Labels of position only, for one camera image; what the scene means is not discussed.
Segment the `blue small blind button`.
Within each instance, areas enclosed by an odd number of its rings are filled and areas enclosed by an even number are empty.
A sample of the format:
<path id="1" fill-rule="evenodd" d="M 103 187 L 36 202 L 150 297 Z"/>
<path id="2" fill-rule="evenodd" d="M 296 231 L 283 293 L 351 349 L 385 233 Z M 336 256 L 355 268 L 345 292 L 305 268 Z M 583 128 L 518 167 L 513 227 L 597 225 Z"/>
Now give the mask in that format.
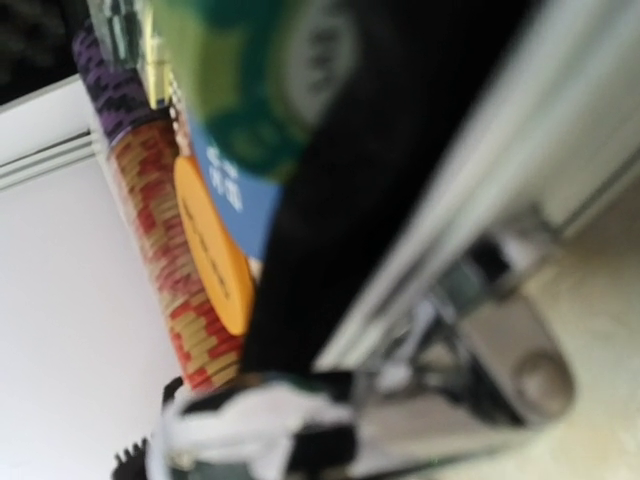
<path id="1" fill-rule="evenodd" d="M 245 255 L 262 260 L 282 186 L 241 168 L 193 119 L 189 132 L 205 184 L 227 231 Z"/>

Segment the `aluminium poker set case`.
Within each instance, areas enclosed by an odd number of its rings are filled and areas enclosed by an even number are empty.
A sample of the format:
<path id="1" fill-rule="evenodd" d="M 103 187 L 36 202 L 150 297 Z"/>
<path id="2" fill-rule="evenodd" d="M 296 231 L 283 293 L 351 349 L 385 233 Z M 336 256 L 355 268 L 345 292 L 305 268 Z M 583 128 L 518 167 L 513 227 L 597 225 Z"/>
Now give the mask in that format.
<path id="1" fill-rule="evenodd" d="M 140 75 L 155 1 L 5 1 L 1 184 L 99 156 L 72 40 Z M 638 165 L 635 1 L 350 1 L 360 56 L 282 186 L 237 375 L 164 385 L 148 479 L 400 479 L 567 415 L 573 372 L 521 288 Z"/>

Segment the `orange big blind button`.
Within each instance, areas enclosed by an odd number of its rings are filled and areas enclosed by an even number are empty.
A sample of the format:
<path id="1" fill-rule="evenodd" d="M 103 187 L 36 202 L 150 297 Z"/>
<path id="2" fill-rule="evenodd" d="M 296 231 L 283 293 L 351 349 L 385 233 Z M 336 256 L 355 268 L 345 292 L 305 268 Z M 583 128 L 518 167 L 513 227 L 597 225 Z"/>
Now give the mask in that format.
<path id="1" fill-rule="evenodd" d="M 255 293 L 249 264 L 227 232 L 194 158 L 176 158 L 174 185 L 185 236 L 205 293 L 224 328 L 234 336 L 243 336 Z"/>

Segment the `green poker chip stack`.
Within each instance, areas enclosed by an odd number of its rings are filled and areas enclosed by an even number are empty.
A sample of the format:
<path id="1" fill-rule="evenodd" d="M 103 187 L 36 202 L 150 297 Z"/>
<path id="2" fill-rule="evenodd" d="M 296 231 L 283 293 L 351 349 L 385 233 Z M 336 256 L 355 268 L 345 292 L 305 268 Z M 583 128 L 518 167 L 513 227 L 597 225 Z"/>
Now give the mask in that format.
<path id="1" fill-rule="evenodd" d="M 350 1 L 155 1 L 189 112 L 223 156 L 284 183 L 360 56 Z"/>

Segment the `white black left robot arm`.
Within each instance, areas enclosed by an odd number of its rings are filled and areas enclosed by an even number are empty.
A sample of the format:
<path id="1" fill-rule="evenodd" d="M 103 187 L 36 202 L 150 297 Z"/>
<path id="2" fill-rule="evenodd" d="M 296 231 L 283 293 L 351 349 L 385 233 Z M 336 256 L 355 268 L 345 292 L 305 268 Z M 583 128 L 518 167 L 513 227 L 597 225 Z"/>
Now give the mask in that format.
<path id="1" fill-rule="evenodd" d="M 124 448 L 114 456 L 115 467 L 111 472 L 112 480 L 147 480 L 146 454 L 148 439 L 143 437 L 139 442 Z"/>

